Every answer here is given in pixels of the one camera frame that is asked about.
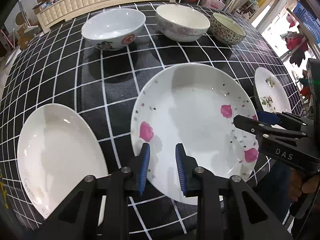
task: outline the round white plate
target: round white plate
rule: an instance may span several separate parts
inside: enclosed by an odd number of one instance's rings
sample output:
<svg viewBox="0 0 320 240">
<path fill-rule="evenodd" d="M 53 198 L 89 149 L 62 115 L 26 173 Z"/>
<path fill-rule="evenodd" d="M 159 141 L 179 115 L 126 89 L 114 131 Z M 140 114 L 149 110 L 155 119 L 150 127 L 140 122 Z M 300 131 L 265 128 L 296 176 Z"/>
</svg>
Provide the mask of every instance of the round white plate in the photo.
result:
<svg viewBox="0 0 320 240">
<path fill-rule="evenodd" d="M 135 155 L 150 144 L 147 178 L 174 200 L 197 204 L 180 188 L 175 146 L 215 175 L 249 178 L 258 158 L 255 136 L 236 129 L 233 118 L 256 118 L 243 88 L 223 71 L 204 64 L 178 64 L 155 75 L 144 86 L 131 117 Z"/>
<path fill-rule="evenodd" d="M 18 168 L 31 203 L 45 219 L 85 176 L 108 175 L 89 125 L 60 104 L 41 106 L 28 117 L 18 142 Z"/>
<path fill-rule="evenodd" d="M 266 68 L 258 67 L 254 73 L 254 83 L 257 91 L 257 97 L 259 98 L 259 100 L 256 101 L 257 103 L 260 103 L 264 111 L 291 113 L 288 96 L 282 84 L 273 73 Z M 267 103 L 266 105 L 263 104 L 264 97 L 271 97 L 271 107 Z"/>
</svg>

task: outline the human hand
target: human hand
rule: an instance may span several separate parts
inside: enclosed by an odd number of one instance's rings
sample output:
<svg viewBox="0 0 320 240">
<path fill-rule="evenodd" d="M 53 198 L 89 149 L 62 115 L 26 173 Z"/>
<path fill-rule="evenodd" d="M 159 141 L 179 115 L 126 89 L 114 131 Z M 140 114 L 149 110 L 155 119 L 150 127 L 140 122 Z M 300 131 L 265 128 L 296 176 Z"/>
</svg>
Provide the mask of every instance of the human hand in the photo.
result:
<svg viewBox="0 0 320 240">
<path fill-rule="evenodd" d="M 292 202 L 298 201 L 302 193 L 313 193 L 316 191 L 320 175 L 315 175 L 303 183 L 303 176 L 291 168 L 291 179 L 289 185 L 289 198 Z"/>
</svg>

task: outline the cream bowl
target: cream bowl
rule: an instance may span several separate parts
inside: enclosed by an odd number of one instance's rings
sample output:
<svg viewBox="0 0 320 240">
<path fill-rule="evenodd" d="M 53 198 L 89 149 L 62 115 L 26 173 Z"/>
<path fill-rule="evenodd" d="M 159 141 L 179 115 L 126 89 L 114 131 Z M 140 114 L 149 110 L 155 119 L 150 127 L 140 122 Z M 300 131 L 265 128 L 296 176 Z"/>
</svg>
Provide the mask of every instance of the cream bowl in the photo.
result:
<svg viewBox="0 0 320 240">
<path fill-rule="evenodd" d="M 108 10 L 89 19 L 81 34 L 97 49 L 118 50 L 135 40 L 145 21 L 146 16 L 138 10 Z"/>
<path fill-rule="evenodd" d="M 220 13 L 211 15 L 210 24 L 212 35 L 224 44 L 238 44 L 247 36 L 245 30 L 238 23 Z"/>
<path fill-rule="evenodd" d="M 177 4 L 159 6 L 156 20 L 162 34 L 180 42 L 195 41 L 210 27 L 210 21 L 202 13 Z"/>
</svg>

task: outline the silver bolt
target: silver bolt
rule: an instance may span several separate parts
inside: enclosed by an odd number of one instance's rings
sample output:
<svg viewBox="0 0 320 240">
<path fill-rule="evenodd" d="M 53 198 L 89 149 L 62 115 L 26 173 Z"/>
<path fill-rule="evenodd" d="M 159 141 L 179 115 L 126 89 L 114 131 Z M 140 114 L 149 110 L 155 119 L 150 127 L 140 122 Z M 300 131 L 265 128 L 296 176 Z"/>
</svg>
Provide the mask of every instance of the silver bolt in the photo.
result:
<svg viewBox="0 0 320 240">
<path fill-rule="evenodd" d="M 129 173 L 131 171 L 130 167 L 122 167 L 121 172 L 122 173 Z"/>
<path fill-rule="evenodd" d="M 202 173 L 202 172 L 204 172 L 204 168 L 198 166 L 198 167 L 195 168 L 195 172 L 196 173 Z"/>
<path fill-rule="evenodd" d="M 94 176 L 93 175 L 88 175 L 84 177 L 84 181 L 85 182 L 91 182 L 94 180 Z"/>
<path fill-rule="evenodd" d="M 233 175 L 233 176 L 231 177 L 231 179 L 232 179 L 234 182 L 237 182 L 237 183 L 241 181 L 241 177 L 238 176 L 238 175 Z"/>
</svg>

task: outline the blue basket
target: blue basket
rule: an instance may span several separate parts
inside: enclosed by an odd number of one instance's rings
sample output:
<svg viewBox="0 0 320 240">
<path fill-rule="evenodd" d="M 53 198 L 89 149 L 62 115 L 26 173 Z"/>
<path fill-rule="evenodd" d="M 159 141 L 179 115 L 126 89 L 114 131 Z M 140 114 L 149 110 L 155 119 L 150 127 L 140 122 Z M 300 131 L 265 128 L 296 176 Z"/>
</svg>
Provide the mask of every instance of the blue basket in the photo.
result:
<svg viewBox="0 0 320 240">
<path fill-rule="evenodd" d="M 320 43 L 320 25 L 313 17 L 313 15 L 306 10 L 299 1 L 297 1 L 297 6 L 293 10 L 293 13 L 298 17 L 298 19 L 303 23 L 303 25 L 310 31 L 312 36 L 315 38 L 317 43 Z"/>
</svg>

